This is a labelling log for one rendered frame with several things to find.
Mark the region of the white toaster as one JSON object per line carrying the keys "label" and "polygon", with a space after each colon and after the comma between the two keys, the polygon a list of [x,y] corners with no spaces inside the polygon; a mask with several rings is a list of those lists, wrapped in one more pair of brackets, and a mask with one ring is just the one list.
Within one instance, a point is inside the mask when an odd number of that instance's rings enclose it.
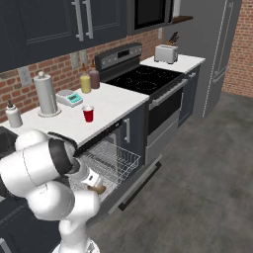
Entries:
{"label": "white toaster", "polygon": [[173,64],[178,60],[178,47],[166,44],[158,45],[154,51],[154,60]]}

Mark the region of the dark sink cupboard front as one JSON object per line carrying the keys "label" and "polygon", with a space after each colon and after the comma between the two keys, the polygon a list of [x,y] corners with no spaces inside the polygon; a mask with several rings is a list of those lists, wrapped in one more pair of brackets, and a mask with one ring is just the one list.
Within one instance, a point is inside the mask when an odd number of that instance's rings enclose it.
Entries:
{"label": "dark sink cupboard front", "polygon": [[52,253],[60,242],[57,221],[37,219],[25,199],[0,202],[0,238],[12,253]]}

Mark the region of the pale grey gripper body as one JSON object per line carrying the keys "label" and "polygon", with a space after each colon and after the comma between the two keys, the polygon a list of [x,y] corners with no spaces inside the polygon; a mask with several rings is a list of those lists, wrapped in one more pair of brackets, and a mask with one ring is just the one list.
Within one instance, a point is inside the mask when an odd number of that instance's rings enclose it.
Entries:
{"label": "pale grey gripper body", "polygon": [[104,185],[99,186],[99,187],[87,186],[87,189],[88,189],[89,191],[94,191],[94,192],[96,192],[98,195],[102,195],[102,194],[106,191],[106,187],[105,187]]}

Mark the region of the black electric stove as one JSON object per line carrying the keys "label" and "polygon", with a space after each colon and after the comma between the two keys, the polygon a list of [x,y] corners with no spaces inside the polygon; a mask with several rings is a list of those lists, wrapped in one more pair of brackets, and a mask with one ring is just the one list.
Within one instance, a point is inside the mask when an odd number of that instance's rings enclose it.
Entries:
{"label": "black electric stove", "polygon": [[[128,43],[97,54],[95,64],[102,82],[149,96],[146,106],[148,138],[149,104],[185,78],[177,71],[140,64],[141,53],[140,42]],[[180,110],[181,107],[171,116],[177,118],[178,123]]]}

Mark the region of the white kitchen scale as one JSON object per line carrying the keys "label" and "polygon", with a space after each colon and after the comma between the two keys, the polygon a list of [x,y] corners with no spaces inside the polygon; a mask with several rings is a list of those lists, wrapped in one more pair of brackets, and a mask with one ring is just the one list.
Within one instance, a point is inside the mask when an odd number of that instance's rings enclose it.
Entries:
{"label": "white kitchen scale", "polygon": [[61,90],[56,94],[56,101],[71,108],[83,103],[83,99],[77,92],[72,90]]}

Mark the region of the black microwave oven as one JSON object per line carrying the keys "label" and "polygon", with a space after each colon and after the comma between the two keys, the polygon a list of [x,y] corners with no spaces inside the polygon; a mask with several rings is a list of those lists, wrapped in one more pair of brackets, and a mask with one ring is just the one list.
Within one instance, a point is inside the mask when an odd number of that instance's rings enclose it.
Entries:
{"label": "black microwave oven", "polygon": [[126,0],[127,34],[159,29],[172,23],[174,0]]}

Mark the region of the white paper towel roll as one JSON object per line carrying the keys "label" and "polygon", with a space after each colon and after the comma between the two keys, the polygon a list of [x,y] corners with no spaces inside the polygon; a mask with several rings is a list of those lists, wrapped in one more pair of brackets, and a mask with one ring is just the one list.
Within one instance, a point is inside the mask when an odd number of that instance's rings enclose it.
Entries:
{"label": "white paper towel roll", "polygon": [[50,118],[60,114],[61,109],[56,103],[51,76],[40,71],[39,75],[34,78],[34,82],[40,103],[39,116]]}

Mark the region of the white wall outlet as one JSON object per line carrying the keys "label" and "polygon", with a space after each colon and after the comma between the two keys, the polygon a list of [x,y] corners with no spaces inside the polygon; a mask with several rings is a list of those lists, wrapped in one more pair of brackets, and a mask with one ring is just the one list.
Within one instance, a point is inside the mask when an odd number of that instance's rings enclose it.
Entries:
{"label": "white wall outlet", "polygon": [[81,60],[81,64],[85,64],[87,65],[88,64],[88,56],[87,56],[87,50],[86,49],[83,49],[83,50],[80,50],[80,60]]}
{"label": "white wall outlet", "polygon": [[28,66],[23,66],[18,69],[18,73],[21,79],[22,86],[27,86],[32,83],[32,78]]}
{"label": "white wall outlet", "polygon": [[71,59],[71,66],[73,69],[78,68],[80,66],[77,52],[72,52],[70,54],[70,59]]}

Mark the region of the narrow dark upper cupboard door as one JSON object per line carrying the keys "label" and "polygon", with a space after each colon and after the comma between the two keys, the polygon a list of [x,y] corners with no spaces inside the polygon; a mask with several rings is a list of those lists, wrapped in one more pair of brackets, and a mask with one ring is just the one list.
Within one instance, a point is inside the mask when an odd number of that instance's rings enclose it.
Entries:
{"label": "narrow dark upper cupboard door", "polygon": [[84,42],[87,47],[113,42],[127,36],[127,0],[91,0],[93,39],[88,32],[86,6],[83,11]]}

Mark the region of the dark lower cupboard door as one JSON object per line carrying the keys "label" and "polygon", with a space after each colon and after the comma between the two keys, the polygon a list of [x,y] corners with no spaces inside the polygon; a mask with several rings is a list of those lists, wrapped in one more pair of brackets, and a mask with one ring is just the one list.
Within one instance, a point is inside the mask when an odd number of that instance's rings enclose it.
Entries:
{"label": "dark lower cupboard door", "polygon": [[[126,137],[126,124],[124,119],[130,120],[130,142],[125,141]],[[145,107],[139,106],[125,117],[123,117],[122,127],[120,129],[120,146],[131,153],[139,155],[138,166],[143,165],[144,158],[144,120],[145,120]]]}

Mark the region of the grey fridge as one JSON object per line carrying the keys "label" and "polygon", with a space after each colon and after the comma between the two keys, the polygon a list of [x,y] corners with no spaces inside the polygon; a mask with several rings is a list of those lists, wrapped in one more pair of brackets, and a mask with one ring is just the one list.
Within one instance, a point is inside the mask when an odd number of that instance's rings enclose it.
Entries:
{"label": "grey fridge", "polygon": [[180,15],[192,20],[164,28],[164,40],[178,33],[180,54],[202,57],[193,115],[205,118],[215,107],[226,72],[242,0],[181,0]]}

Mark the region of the dark sink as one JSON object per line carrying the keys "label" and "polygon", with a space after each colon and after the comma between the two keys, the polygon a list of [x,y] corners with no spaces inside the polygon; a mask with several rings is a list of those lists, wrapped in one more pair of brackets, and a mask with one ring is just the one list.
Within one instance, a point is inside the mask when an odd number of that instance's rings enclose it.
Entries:
{"label": "dark sink", "polygon": [[0,160],[16,151],[17,135],[3,126],[0,126]]}

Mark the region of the wooden knife block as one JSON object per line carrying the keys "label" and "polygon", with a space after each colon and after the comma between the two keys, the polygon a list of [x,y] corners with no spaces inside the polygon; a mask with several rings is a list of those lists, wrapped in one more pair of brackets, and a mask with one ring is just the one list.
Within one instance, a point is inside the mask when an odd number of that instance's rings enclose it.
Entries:
{"label": "wooden knife block", "polygon": [[170,40],[166,41],[166,45],[176,45],[176,41],[178,39],[178,32],[175,32]]}

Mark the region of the white soap dispenser bottle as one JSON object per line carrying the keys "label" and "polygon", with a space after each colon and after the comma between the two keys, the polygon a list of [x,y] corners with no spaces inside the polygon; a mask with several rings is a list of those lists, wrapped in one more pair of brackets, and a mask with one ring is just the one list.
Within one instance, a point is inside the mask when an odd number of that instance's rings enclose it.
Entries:
{"label": "white soap dispenser bottle", "polygon": [[6,115],[10,127],[20,127],[23,124],[19,109],[11,101],[7,103]]}

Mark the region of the red plastic cup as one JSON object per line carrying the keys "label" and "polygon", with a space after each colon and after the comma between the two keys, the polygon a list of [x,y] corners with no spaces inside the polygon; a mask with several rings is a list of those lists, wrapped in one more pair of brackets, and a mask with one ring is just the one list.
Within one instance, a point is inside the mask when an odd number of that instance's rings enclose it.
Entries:
{"label": "red plastic cup", "polygon": [[93,106],[83,106],[82,112],[84,119],[87,123],[93,122],[94,119],[94,107]]}

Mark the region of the wide dark upper cupboard door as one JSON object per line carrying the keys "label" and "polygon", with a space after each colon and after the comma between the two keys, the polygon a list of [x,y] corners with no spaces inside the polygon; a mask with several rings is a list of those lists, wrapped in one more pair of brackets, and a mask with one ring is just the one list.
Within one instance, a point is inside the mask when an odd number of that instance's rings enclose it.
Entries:
{"label": "wide dark upper cupboard door", "polygon": [[15,68],[77,51],[74,0],[0,0]]}

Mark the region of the brown squeeze bottle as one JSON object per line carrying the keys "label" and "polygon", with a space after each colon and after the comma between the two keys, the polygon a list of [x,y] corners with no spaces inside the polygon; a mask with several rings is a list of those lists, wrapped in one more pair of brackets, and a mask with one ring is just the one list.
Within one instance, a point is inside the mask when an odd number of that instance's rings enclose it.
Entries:
{"label": "brown squeeze bottle", "polygon": [[99,89],[100,88],[100,74],[96,70],[95,61],[92,61],[91,70],[89,72],[90,80],[91,80],[91,88]]}

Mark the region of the dark wooden shelf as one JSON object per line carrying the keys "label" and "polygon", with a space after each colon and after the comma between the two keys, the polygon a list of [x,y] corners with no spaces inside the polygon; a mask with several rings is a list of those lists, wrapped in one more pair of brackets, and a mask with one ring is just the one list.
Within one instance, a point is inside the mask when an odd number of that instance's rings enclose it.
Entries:
{"label": "dark wooden shelf", "polygon": [[193,20],[193,16],[178,16],[174,17],[169,25],[176,25],[190,20]]}

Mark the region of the yellow squeeze bottle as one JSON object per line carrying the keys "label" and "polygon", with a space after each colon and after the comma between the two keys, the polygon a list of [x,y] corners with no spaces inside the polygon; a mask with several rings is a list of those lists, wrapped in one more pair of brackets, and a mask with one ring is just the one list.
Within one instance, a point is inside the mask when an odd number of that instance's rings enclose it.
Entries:
{"label": "yellow squeeze bottle", "polygon": [[81,82],[81,91],[84,94],[90,93],[91,92],[91,79],[90,79],[90,75],[88,74],[85,66],[82,66],[82,74],[80,75],[80,82]]}

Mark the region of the grey oven drawer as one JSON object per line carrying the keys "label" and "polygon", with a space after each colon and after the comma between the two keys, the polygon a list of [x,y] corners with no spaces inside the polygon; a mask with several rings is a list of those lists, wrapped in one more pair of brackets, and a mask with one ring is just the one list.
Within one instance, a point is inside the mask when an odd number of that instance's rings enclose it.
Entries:
{"label": "grey oven drawer", "polygon": [[176,135],[178,119],[171,117],[148,136],[145,148],[145,163],[153,161]]}

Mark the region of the dishwasher door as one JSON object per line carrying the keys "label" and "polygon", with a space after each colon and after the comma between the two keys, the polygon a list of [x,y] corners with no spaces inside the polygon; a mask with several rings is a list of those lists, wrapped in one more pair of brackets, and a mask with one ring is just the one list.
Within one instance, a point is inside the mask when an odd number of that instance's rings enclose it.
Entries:
{"label": "dishwasher door", "polygon": [[[137,166],[129,174],[126,180],[119,185],[101,177],[104,185],[107,187],[107,190],[99,196],[101,207],[99,212],[96,214],[96,217],[110,215],[119,207],[121,203],[125,203],[155,169],[155,164],[160,162],[160,159],[161,155],[156,157],[147,165],[143,165],[141,167]],[[77,160],[82,162],[85,167],[90,168],[82,158],[78,157]]]}

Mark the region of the dark lower cupboard run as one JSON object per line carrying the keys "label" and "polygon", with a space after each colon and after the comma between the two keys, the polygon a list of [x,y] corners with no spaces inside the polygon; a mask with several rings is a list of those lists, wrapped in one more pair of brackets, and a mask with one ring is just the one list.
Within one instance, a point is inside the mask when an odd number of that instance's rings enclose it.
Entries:
{"label": "dark lower cupboard run", "polygon": [[200,66],[197,66],[187,74],[189,82],[183,88],[182,108],[178,127],[180,127],[193,113],[200,68]]}

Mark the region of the black oven door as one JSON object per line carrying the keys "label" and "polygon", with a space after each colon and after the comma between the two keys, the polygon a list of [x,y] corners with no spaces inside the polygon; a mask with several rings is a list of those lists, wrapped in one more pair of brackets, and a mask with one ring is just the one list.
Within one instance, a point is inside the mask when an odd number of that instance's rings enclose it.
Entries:
{"label": "black oven door", "polygon": [[181,107],[183,87],[149,111],[148,134],[152,134]]}

